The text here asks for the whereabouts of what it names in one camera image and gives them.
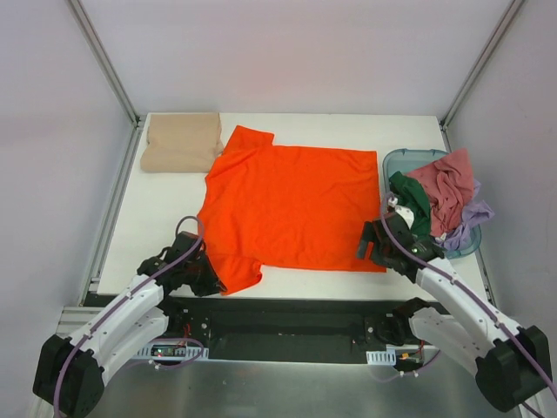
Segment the orange t shirt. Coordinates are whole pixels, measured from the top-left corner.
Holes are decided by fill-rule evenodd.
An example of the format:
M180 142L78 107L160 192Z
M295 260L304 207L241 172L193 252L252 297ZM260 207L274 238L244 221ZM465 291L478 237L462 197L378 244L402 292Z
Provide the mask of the orange t shirt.
M384 273L356 256L379 216L377 153L273 140L237 126L205 178L198 218L223 293L257 285L262 266Z

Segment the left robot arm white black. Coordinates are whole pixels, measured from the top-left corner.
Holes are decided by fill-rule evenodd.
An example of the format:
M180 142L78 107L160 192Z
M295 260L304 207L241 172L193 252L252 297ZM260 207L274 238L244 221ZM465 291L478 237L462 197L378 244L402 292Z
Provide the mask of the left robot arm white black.
M32 392L57 415L85 417L112 377L143 347L176 340L187 347L190 320L172 293L189 287L198 297L224 291L201 237L181 232L144 260L129 285L69 335L52 335L40 351Z

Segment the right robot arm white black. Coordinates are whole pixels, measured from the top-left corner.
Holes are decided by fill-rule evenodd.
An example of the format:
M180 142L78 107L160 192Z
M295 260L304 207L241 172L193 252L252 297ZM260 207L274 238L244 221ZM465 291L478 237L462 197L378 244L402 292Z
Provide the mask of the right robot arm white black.
M356 252L408 278L449 313L408 300L375 328L386 344L429 342L470 373L486 400L500 412L525 405L544 389L556 390L548 338L536 326L523 327L483 301L430 239L415 238L404 218L389 212L363 226Z

